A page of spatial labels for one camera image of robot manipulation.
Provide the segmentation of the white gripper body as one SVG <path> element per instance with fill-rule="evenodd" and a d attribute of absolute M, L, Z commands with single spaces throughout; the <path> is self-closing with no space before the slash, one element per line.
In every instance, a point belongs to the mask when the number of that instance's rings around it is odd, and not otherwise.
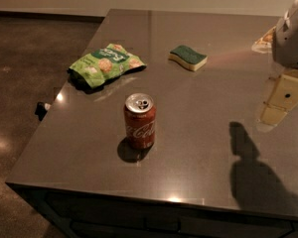
<path fill-rule="evenodd" d="M 272 53 L 275 62 L 298 69 L 298 0 L 276 24 Z"/>

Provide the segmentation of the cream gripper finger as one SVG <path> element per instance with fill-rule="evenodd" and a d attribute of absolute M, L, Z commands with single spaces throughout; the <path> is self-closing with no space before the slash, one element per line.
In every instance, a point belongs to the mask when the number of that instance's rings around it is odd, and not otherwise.
<path fill-rule="evenodd" d="M 269 29 L 261 38 L 259 38 L 251 47 L 251 49 L 260 54 L 270 54 L 272 52 L 273 37 L 275 27 Z"/>
<path fill-rule="evenodd" d="M 278 125 L 298 105 L 298 69 L 279 75 L 270 96 L 264 104 L 260 121 L 266 125 Z"/>

